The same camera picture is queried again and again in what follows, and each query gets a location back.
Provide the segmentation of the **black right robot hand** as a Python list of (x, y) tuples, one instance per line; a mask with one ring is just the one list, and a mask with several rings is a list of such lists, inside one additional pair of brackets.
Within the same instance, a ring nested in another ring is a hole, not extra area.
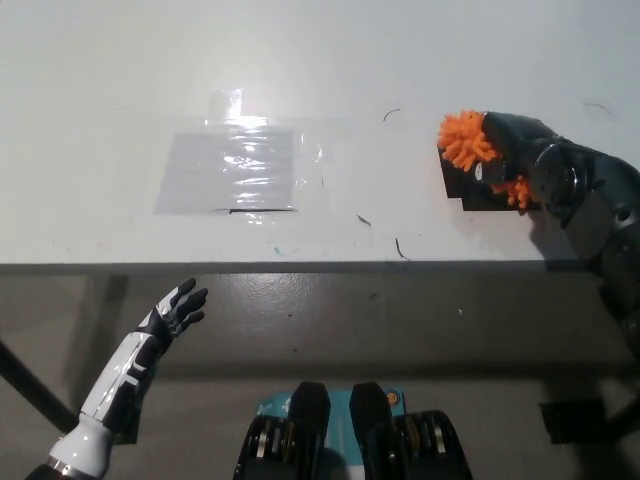
[(477, 164), (476, 179), (504, 193), (509, 206), (526, 210), (534, 200), (534, 164), (562, 137), (541, 120), (492, 111), (484, 114), (481, 129), (494, 153), (489, 161)]

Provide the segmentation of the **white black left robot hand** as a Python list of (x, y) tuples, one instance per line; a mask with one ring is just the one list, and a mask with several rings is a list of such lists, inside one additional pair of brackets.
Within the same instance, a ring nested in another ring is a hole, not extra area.
[(208, 290), (198, 290), (191, 278), (154, 305), (106, 363), (80, 417), (91, 418), (114, 434), (135, 430), (159, 360), (190, 325), (204, 318), (207, 296)]

